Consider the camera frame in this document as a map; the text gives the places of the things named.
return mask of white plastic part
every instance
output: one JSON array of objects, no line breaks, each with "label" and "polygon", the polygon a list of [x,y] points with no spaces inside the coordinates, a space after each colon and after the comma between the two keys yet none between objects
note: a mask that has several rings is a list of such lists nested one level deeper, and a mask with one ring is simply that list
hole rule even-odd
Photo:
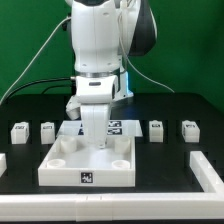
[{"label": "white plastic part", "polygon": [[112,162],[112,167],[119,170],[130,169],[131,164],[127,160],[115,160]]},{"label": "white plastic part", "polygon": [[11,130],[12,144],[26,144],[29,135],[29,123],[15,123]]},{"label": "white plastic part", "polygon": [[[84,187],[131,187],[135,186],[135,141],[131,140],[131,150],[126,154],[114,151],[117,136],[108,136],[105,149],[98,149],[86,143],[84,136],[76,136],[77,151],[64,153],[59,136],[38,169],[40,186],[84,186]],[[57,160],[63,160],[65,167],[60,168]],[[127,161],[115,169],[113,162]],[[56,169],[48,168],[51,163]]]},{"label": "white plastic part", "polygon": [[123,43],[125,53],[128,55],[138,21],[139,11],[141,7],[141,0],[132,1],[131,7],[127,7],[127,0],[121,1],[121,22],[120,35]]},{"label": "white plastic part", "polygon": [[194,121],[182,122],[182,135],[185,142],[198,143],[200,139],[200,129]]},{"label": "white plastic part", "polygon": [[94,7],[74,1],[71,26],[76,71],[102,73],[119,69],[119,29],[114,0]]},{"label": "white plastic part", "polygon": [[61,137],[61,151],[63,153],[73,153],[77,150],[77,141],[72,136]]},{"label": "white plastic part", "polygon": [[77,102],[81,104],[111,103],[118,91],[118,78],[115,75],[104,78],[76,77]]},{"label": "white plastic part", "polygon": [[78,119],[80,115],[80,103],[77,101],[77,96],[72,96],[66,105],[66,113],[71,120]]},{"label": "white plastic part", "polygon": [[66,162],[63,159],[52,159],[47,162],[48,169],[60,169],[66,166]]},{"label": "white plastic part", "polygon": [[41,144],[53,144],[55,141],[54,123],[46,122],[41,124],[40,130]]},{"label": "white plastic part", "polygon": [[163,142],[163,123],[161,121],[149,122],[149,139],[150,142]]},{"label": "white plastic part", "polygon": [[119,154],[129,153],[131,150],[131,139],[128,136],[120,136],[115,139],[114,150]]},{"label": "white plastic part", "polygon": [[110,104],[81,106],[83,132],[88,143],[105,148],[110,112]]},{"label": "white plastic part", "polygon": [[4,153],[0,153],[0,177],[7,169],[6,158]]},{"label": "white plastic part", "polygon": [[202,152],[191,152],[190,167],[204,192],[224,194],[224,183]]}]

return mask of black cable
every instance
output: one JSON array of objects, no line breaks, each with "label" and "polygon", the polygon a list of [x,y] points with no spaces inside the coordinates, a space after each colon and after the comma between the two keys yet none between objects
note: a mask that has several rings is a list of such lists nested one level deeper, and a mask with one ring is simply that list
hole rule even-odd
[{"label": "black cable", "polygon": [[42,79],[42,80],[36,80],[30,83],[27,83],[25,85],[22,85],[20,87],[18,87],[17,89],[13,90],[5,99],[5,101],[9,100],[10,97],[12,97],[15,93],[17,93],[18,91],[25,89],[29,86],[33,86],[36,84],[41,84],[41,83],[48,83],[48,82],[59,82],[59,81],[69,81],[70,78],[53,78],[53,79]]},{"label": "black cable", "polygon": [[61,88],[61,87],[71,87],[71,85],[49,86],[49,87],[47,87],[41,94],[45,94],[49,89],[53,89],[53,88]]}]

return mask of black table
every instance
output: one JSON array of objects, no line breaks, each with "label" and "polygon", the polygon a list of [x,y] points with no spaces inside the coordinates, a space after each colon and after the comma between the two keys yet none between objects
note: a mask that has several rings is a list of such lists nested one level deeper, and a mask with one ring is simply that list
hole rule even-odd
[{"label": "black table", "polygon": [[[190,151],[202,151],[224,178],[224,115],[221,112],[196,94],[136,94],[132,100],[115,104],[111,117],[140,120],[143,137],[136,138],[135,187],[39,187],[37,169],[51,147],[41,145],[40,124],[51,121],[58,130],[62,121],[68,120],[65,113],[68,100],[69,96],[63,95],[20,95],[0,108],[0,153],[5,153],[7,159],[7,170],[0,178],[0,194],[201,192],[189,168]],[[164,143],[149,142],[151,120],[163,121]],[[181,134],[184,120],[197,122],[201,131],[199,143],[184,142]],[[30,124],[28,143],[12,145],[10,131],[14,123],[22,121]]]}]

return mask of white border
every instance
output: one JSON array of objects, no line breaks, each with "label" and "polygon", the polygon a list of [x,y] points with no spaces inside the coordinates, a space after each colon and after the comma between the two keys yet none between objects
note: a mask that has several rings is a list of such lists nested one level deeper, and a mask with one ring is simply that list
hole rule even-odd
[{"label": "white border", "polygon": [[202,152],[190,166],[206,193],[0,196],[0,221],[224,219],[224,185]]}]

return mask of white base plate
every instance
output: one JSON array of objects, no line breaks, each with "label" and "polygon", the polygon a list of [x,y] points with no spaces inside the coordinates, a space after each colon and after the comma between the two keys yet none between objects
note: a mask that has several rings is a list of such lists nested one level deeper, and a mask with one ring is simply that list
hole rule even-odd
[{"label": "white base plate", "polygon": [[[131,150],[126,154],[114,151],[115,139],[108,136],[105,149],[89,145],[84,136],[76,136],[77,150],[64,153],[58,136],[38,169],[40,186],[135,186],[135,140],[130,137]],[[65,167],[49,168],[49,161],[64,161]],[[114,168],[114,161],[125,161],[130,168]]]}]

